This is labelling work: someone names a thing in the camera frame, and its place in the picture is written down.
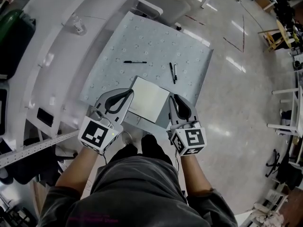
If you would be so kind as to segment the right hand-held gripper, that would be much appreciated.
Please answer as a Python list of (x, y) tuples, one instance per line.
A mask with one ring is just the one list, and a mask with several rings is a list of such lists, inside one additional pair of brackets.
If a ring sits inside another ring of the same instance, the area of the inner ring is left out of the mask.
[(207, 140), (195, 107), (184, 97), (175, 94), (174, 97), (169, 96), (169, 111), (172, 126), (167, 134), (177, 153), (180, 156), (198, 154), (207, 146)]

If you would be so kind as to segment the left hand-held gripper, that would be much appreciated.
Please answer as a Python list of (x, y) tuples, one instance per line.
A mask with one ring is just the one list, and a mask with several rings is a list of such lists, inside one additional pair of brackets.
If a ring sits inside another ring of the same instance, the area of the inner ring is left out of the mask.
[(123, 131), (123, 122), (134, 98), (130, 88), (118, 88), (105, 92), (91, 107), (82, 122), (79, 142), (103, 155)]

